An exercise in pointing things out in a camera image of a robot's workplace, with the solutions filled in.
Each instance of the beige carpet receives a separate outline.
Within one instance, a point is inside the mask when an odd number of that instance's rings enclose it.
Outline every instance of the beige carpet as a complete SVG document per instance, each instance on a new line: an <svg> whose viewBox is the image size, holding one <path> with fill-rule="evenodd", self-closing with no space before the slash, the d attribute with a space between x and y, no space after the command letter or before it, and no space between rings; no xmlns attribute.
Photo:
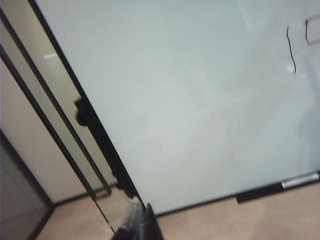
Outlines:
<svg viewBox="0 0 320 240"><path fill-rule="evenodd" d="M166 240L318 240L320 184L237 204L235 198L158 218ZM94 202L58 207L37 240L109 240Z"/></svg>

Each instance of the whiteboard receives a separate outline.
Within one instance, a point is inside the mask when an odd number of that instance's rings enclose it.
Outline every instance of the whiteboard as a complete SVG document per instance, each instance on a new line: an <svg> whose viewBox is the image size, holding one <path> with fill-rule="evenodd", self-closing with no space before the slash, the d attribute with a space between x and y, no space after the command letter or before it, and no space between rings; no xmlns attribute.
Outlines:
<svg viewBox="0 0 320 240"><path fill-rule="evenodd" d="M318 0L37 2L157 214L320 169Z"/></svg>

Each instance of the white wall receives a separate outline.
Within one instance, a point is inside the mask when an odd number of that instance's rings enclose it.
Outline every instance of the white wall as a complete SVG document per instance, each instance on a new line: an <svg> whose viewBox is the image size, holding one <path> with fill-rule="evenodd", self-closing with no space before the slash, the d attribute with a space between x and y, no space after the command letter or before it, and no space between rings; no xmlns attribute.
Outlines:
<svg viewBox="0 0 320 240"><path fill-rule="evenodd" d="M0 68L3 133L54 203L84 193L85 188L3 62Z"/></svg>
<svg viewBox="0 0 320 240"><path fill-rule="evenodd" d="M320 169L318 0L37 2L156 213Z"/></svg>

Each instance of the glass door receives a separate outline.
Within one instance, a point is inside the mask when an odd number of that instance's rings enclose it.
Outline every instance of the glass door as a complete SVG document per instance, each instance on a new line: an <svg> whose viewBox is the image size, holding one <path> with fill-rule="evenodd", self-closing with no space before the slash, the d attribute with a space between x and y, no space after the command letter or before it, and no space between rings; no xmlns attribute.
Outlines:
<svg viewBox="0 0 320 240"><path fill-rule="evenodd" d="M92 133L101 131L93 127L97 121L92 119L94 110L87 102L83 104L86 96L75 87L72 70L52 45L49 29L44 28L46 21L39 21L37 11L33 1L1 1L1 59L105 219L116 229L130 198L139 195L112 144L102 144L110 141L103 128L98 141L93 137Z"/></svg>

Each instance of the black baseboard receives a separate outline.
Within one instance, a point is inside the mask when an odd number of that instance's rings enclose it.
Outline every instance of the black baseboard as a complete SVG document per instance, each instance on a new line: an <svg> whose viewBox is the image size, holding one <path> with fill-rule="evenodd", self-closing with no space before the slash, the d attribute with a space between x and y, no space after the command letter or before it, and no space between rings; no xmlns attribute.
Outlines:
<svg viewBox="0 0 320 240"><path fill-rule="evenodd" d="M162 212L156 215L156 217L163 217L166 215L170 215L170 214L174 214L174 213L178 213L178 212L182 212L184 210L188 210L188 209L193 209L196 207L201 207L207 204L212 204L212 203L216 203L216 202L220 202L223 200L227 200L230 198L236 198L237 203L241 204L244 203L246 201L250 201L250 200L254 200L254 199L258 199L258 198L263 198L269 195L273 195L273 194L278 194L278 193L282 193L282 192L286 192L286 191L291 191L297 188L301 188L304 186L308 186L311 184L316 184L316 183L320 183L320 180L312 180L312 181L308 181L308 182L304 182L295 186L291 186L288 188L283 188L282 186L282 182L278 182L278 183L274 183L274 184L270 184L267 186L263 186L263 187L259 187L259 188L255 188L249 191L244 191L244 192L238 192L232 195L227 195L227 196L223 196L220 198L216 198L216 199L212 199L212 200L208 200L208 201L204 201L204 202L200 202L200 203L196 203L196 204L192 204L192 205L188 205L185 207L181 207L178 209L174 209L174 210L170 210L170 211L166 211L166 212Z"/></svg>

